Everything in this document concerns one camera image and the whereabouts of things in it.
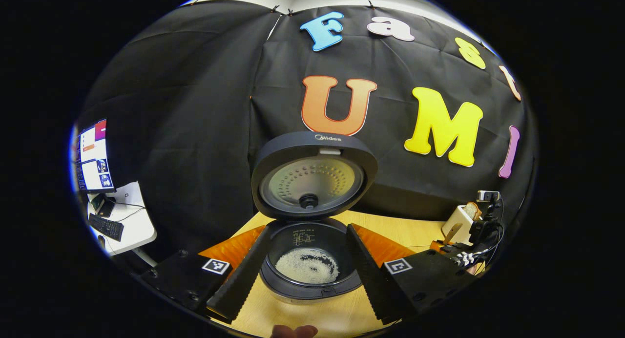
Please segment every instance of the table surface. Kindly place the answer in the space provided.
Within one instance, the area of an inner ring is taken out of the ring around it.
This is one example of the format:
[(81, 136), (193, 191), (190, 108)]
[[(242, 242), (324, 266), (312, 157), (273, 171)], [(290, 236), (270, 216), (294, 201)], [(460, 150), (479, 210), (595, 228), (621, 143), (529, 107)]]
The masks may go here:
[[(116, 202), (145, 206), (138, 182), (133, 182), (121, 188), (117, 188), (115, 193), (107, 193), (106, 195), (114, 197)], [(87, 217), (89, 213), (95, 213), (91, 203), (87, 203)], [(121, 224), (124, 225), (124, 230), (122, 231), (121, 240), (119, 242), (96, 231), (93, 227), (89, 227), (96, 241), (98, 241), (98, 235), (104, 237), (105, 251), (109, 255), (117, 255), (130, 251), (156, 239), (156, 230), (145, 209), (141, 209), (137, 206), (115, 204), (111, 216), (107, 217), (107, 219), (117, 221), (123, 218), (126, 219), (121, 221)]]
[[(333, 216), (343, 224), (358, 224), (412, 251), (429, 249), (432, 240), (443, 239), (441, 228), (445, 222), (407, 220), (354, 211)], [(233, 236), (268, 224), (273, 219), (257, 213)], [(388, 325), (375, 318), (375, 313), (364, 287), (355, 291), (307, 304), (293, 304), (278, 298), (257, 276), (250, 295), (232, 324), (215, 321), (237, 331), (254, 336), (268, 337), (274, 325), (287, 325), (295, 329), (301, 325), (314, 325), (319, 329), (315, 338), (353, 337), (375, 331)]]

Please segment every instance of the monitor screen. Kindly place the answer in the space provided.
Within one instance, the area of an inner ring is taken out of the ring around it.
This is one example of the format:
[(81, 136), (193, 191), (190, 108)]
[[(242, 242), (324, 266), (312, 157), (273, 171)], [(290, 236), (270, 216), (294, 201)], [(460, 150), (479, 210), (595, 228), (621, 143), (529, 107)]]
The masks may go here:
[(114, 192), (106, 155), (106, 119), (83, 129), (76, 143), (78, 190), (88, 193)]

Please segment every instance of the finger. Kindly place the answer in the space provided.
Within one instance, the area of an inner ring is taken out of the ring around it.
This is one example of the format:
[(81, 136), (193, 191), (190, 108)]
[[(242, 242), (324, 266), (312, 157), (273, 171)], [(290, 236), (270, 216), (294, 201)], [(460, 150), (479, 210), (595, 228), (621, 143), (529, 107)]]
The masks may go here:
[(285, 325), (274, 325), (271, 338), (297, 338), (295, 331)]
[(295, 329), (297, 338), (313, 338), (319, 330), (312, 325), (303, 325)]

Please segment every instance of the rice cooker lid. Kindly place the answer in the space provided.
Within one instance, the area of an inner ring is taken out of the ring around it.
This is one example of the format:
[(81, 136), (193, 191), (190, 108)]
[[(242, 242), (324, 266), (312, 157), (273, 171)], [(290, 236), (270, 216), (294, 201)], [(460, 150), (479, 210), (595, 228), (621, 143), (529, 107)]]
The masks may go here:
[(265, 216), (316, 220), (352, 207), (376, 173), (375, 156), (357, 138), (297, 131), (261, 148), (252, 173), (252, 197)]

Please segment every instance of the wooden table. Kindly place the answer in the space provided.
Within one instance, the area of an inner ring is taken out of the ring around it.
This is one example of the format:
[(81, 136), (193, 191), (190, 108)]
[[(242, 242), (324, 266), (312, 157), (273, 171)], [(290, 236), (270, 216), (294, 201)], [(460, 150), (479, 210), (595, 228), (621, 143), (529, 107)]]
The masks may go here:
[[(443, 239), (441, 228), (445, 222), (407, 220), (368, 213), (345, 211), (333, 216), (343, 224), (355, 223), (386, 236), (405, 247), (421, 252), (429, 249), (432, 240)], [(273, 219), (257, 213), (234, 235), (239, 235)], [(319, 329), (315, 338), (353, 337), (387, 327), (375, 318), (364, 287), (355, 291), (307, 304), (291, 304), (280, 300), (257, 276), (250, 295), (232, 324), (215, 321), (237, 331), (254, 336), (268, 337), (274, 325), (287, 325), (295, 329), (301, 325), (314, 325)]]

